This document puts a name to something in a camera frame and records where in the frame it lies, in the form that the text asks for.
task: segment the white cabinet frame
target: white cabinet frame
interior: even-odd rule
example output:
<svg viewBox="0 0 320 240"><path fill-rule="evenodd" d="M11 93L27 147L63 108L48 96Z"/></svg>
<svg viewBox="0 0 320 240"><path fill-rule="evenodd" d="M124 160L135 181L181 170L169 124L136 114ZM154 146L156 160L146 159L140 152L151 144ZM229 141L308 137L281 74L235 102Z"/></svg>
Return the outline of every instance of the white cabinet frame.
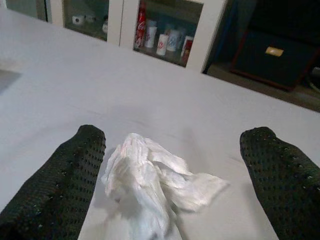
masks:
<svg viewBox="0 0 320 240"><path fill-rule="evenodd" d="M120 47L133 49L140 0L124 0ZM201 73L210 54L227 0L194 0L203 4L186 68Z"/></svg>
<svg viewBox="0 0 320 240"><path fill-rule="evenodd" d="M65 26L64 2L65 0L50 0L52 23L61 27ZM109 0L108 43L117 46L120 45L123 4L124 0Z"/></svg>

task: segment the gold label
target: gold label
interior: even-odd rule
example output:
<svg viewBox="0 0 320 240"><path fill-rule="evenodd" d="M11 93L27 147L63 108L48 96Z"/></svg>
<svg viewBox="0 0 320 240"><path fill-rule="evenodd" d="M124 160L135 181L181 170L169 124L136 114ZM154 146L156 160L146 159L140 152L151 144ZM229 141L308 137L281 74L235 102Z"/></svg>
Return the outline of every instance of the gold label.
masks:
<svg viewBox="0 0 320 240"><path fill-rule="evenodd" d="M265 53L270 54L272 56L281 57L281 55L284 53L284 51L282 49L269 46L265 50Z"/></svg>

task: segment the table surface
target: table surface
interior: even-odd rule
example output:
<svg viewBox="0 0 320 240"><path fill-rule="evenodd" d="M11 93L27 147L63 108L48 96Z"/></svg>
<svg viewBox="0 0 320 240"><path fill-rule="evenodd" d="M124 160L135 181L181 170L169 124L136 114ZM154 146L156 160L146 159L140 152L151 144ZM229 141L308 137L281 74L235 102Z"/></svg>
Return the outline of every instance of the table surface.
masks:
<svg viewBox="0 0 320 240"><path fill-rule="evenodd" d="M275 240L240 154L240 134L268 126L320 166L320 114L46 22L0 9L0 210L80 125L106 156L136 132L230 186L180 215L185 240ZM106 159L99 176L104 172ZM97 180L79 239L104 239Z"/></svg>

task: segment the glass cabinet door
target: glass cabinet door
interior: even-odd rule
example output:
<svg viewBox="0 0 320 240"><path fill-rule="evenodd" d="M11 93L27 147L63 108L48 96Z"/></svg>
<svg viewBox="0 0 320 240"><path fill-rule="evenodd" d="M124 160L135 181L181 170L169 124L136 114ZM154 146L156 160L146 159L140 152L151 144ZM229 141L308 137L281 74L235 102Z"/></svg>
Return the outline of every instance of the glass cabinet door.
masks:
<svg viewBox="0 0 320 240"><path fill-rule="evenodd" d="M5 0L4 3L8 9L48 21L46 0Z"/></svg>
<svg viewBox="0 0 320 240"><path fill-rule="evenodd" d="M202 72L225 0L124 0L120 47Z"/></svg>
<svg viewBox="0 0 320 240"><path fill-rule="evenodd" d="M140 0L133 49L185 67L202 8L186 0Z"/></svg>
<svg viewBox="0 0 320 240"><path fill-rule="evenodd" d="M64 0L63 13L67 29L107 41L109 0Z"/></svg>

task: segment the crumpled tissue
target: crumpled tissue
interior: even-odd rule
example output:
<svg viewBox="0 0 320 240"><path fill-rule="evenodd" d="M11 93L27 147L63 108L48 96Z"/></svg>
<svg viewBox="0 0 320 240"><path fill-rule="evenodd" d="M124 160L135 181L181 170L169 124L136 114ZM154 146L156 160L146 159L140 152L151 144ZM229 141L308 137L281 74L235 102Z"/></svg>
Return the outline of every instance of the crumpled tissue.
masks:
<svg viewBox="0 0 320 240"><path fill-rule="evenodd" d="M108 230L118 227L122 237L108 233L107 239L122 240L180 240L172 206L197 212L228 185L207 173L191 173L184 159L136 133L117 146L101 180L106 195L119 203Z"/></svg>

